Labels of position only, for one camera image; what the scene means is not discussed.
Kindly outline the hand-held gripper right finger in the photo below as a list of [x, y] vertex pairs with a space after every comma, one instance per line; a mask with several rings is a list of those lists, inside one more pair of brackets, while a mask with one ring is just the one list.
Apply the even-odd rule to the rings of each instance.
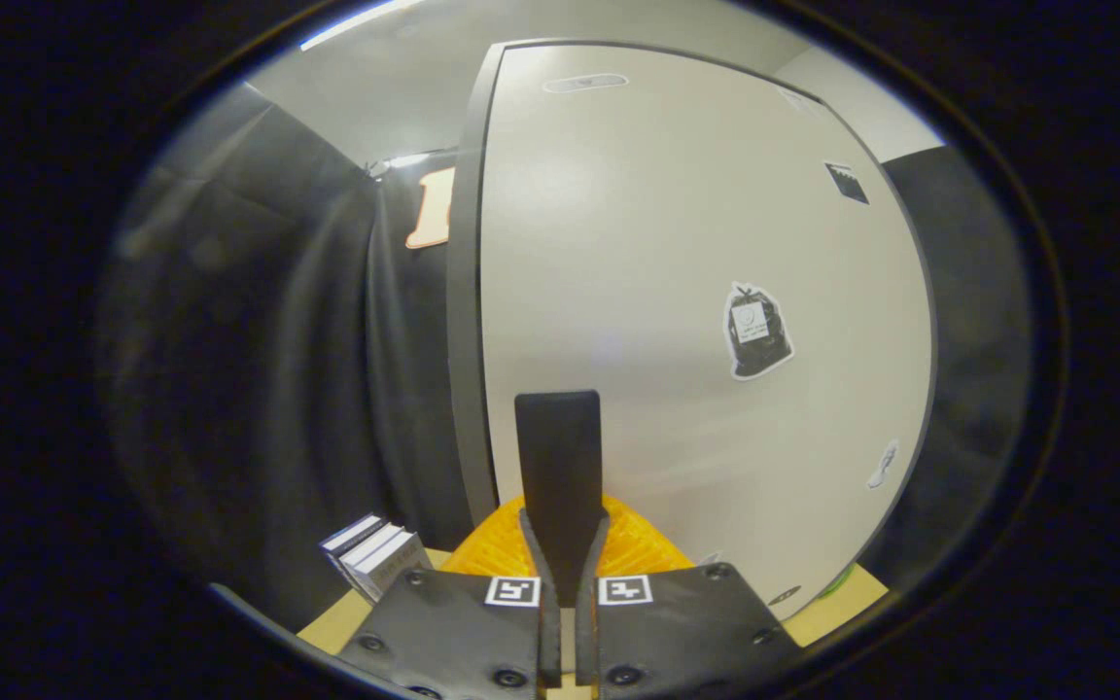
[[597, 699], [768, 699], [778, 692], [799, 647], [732, 564], [597, 572], [612, 549], [599, 396], [566, 396], [560, 418], [564, 491], [588, 531], [575, 580], [575, 678]]

